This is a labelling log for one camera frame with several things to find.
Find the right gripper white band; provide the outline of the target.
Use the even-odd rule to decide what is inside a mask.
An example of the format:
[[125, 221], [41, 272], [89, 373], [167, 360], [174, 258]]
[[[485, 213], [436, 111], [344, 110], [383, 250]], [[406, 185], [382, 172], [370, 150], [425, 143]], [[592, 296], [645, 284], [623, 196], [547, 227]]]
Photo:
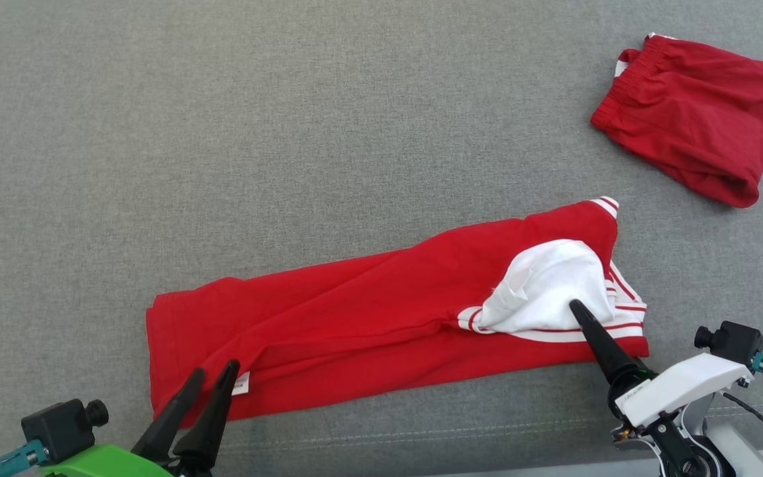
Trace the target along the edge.
[[630, 357], [584, 303], [573, 299], [569, 308], [609, 386], [632, 388], [618, 395], [615, 404], [635, 428], [648, 427], [661, 413], [674, 413], [739, 380], [753, 380], [747, 366], [707, 353], [682, 360], [654, 378], [654, 372]]

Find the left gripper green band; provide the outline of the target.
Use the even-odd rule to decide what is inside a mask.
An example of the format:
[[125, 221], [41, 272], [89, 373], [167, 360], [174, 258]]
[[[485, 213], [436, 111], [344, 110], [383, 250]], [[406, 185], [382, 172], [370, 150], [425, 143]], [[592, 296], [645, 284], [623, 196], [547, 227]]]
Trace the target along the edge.
[[241, 365], [229, 360], [210, 392], [206, 407], [187, 434], [170, 447], [181, 429], [185, 414], [193, 407], [204, 383], [205, 372], [196, 368], [184, 386], [164, 406], [131, 450], [97, 445], [58, 464], [43, 465], [42, 476], [196, 476], [210, 473], [216, 465], [231, 405], [231, 392]]

